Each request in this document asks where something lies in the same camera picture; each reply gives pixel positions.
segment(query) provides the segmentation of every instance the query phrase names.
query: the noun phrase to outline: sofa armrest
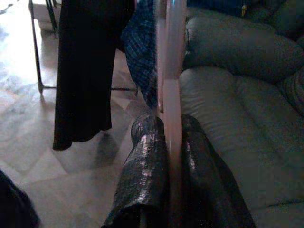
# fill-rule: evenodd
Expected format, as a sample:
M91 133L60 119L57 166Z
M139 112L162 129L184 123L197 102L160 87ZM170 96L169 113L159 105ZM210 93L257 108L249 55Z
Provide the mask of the sofa armrest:
M304 51L265 25L197 16L188 21L184 68L218 66L276 83L304 64Z

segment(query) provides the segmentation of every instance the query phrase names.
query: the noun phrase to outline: black dress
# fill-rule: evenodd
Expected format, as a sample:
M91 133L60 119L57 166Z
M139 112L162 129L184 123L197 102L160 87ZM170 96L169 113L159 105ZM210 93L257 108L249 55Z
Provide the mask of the black dress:
M129 0L63 0L54 150L112 127L110 96L115 50L131 16Z

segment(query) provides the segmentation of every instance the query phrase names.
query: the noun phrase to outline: plaid fabric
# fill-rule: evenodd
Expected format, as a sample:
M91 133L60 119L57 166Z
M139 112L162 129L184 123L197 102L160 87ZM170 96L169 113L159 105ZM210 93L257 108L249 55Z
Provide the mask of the plaid fabric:
M150 108L157 106L156 32L153 0L141 0L121 36L133 81Z

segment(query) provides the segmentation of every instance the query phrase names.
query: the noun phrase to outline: dark cloth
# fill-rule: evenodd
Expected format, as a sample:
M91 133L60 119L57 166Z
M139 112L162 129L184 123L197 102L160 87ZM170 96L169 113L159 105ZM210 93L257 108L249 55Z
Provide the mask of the dark cloth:
M40 219L25 192L0 170L0 223L2 228L38 228Z
M129 0L64 0L54 150L87 141L112 127L110 95L114 56L130 17Z
M133 149L102 228L138 227L143 214L148 228L166 228L169 179L163 123L157 117L141 116L134 122L131 136Z

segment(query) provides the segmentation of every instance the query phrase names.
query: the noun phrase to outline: sofa cushion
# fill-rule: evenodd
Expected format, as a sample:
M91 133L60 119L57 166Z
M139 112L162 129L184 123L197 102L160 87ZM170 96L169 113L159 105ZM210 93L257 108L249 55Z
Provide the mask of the sofa cushion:
M271 206L254 211L252 217L259 228L298 228L304 224L304 203Z
M304 67L279 83L286 100L304 117Z
M230 167L250 211L304 200L304 118L276 86L217 67L180 77L181 106Z
M292 37L304 27L304 1L287 0L269 21L278 34Z
M216 65L275 83L304 64L304 51L297 43L266 25L226 18L197 16L187 23L184 68Z

